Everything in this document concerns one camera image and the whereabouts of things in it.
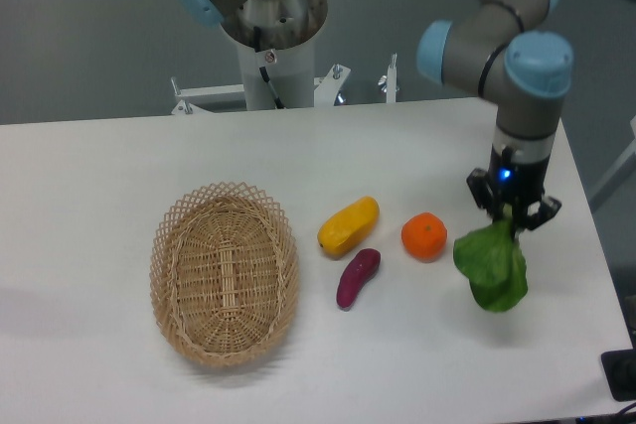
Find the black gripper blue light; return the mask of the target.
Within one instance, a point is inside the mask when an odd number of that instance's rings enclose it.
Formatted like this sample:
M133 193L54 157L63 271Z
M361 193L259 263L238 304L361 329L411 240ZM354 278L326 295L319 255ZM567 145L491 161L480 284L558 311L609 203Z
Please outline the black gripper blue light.
M512 205L511 238L524 230L535 230L553 219L561 201L543 196L550 157L528 164L506 163L502 154L491 150L488 170L475 168L466 183L476 206L493 220L504 217L503 204ZM530 205L538 208L530 213Z

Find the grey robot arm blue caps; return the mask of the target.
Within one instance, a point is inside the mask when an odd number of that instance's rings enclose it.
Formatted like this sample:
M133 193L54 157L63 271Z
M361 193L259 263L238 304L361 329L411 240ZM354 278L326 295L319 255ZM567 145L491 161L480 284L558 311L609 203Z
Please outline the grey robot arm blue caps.
M508 218L512 233L551 220L559 200L544 180L574 55L563 37L541 30L559 0L478 0L455 24L438 20L415 50L419 73L497 108L489 167L467 179L478 208ZM235 44L251 110L331 106L345 71L314 77L314 42L327 18L326 0L179 0L201 25Z

